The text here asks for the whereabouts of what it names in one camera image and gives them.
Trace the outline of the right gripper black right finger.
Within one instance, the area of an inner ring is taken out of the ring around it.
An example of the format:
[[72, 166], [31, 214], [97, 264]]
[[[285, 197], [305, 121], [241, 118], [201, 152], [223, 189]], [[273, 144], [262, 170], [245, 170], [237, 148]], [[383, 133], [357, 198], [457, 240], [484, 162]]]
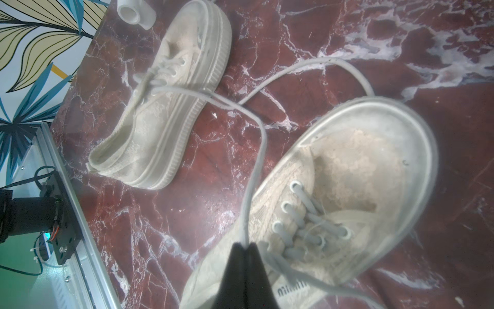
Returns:
[[279, 308], [255, 243], [246, 250], [246, 307]]

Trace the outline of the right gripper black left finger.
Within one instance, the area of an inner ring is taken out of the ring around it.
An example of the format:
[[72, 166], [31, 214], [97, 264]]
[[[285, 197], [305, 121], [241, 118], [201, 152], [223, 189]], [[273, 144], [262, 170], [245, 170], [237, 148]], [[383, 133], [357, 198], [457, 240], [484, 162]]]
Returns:
[[246, 250], [234, 243], [212, 308], [247, 308]]

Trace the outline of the beige sneaker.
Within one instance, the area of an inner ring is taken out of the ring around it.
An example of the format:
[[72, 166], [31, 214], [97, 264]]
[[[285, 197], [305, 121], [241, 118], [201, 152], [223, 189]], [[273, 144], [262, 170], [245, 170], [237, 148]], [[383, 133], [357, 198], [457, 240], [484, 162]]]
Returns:
[[225, 286], [223, 274], [235, 242], [254, 242], [280, 308], [310, 308], [325, 296], [354, 297], [347, 288], [388, 254], [413, 228], [428, 203], [438, 172], [438, 150], [427, 123], [405, 104], [377, 97], [351, 64], [333, 57], [309, 59], [336, 65], [361, 84], [365, 95], [333, 108], [310, 127], [259, 181], [261, 148], [239, 219], [196, 267], [181, 308], [212, 308]]
[[189, 1], [168, 27], [113, 132], [89, 154], [91, 173], [140, 189], [169, 185], [205, 102], [187, 90], [215, 91], [230, 56], [232, 29], [212, 1]]

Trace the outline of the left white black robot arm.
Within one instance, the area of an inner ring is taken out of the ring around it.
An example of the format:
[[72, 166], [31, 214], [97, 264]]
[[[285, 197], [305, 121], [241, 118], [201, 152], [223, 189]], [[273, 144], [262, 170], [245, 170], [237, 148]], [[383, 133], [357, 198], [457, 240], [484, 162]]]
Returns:
[[62, 212], [54, 197], [13, 198], [13, 191], [1, 189], [1, 243], [9, 236], [52, 230]]

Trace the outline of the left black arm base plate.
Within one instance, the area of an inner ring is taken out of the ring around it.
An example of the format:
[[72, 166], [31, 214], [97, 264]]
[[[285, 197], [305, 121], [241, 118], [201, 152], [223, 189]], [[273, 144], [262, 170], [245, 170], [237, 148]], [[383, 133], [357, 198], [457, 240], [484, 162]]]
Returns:
[[47, 198], [53, 213], [49, 225], [49, 242], [54, 248], [58, 265], [64, 265], [76, 253], [82, 239], [82, 231], [59, 172], [48, 177], [43, 184], [42, 197]]

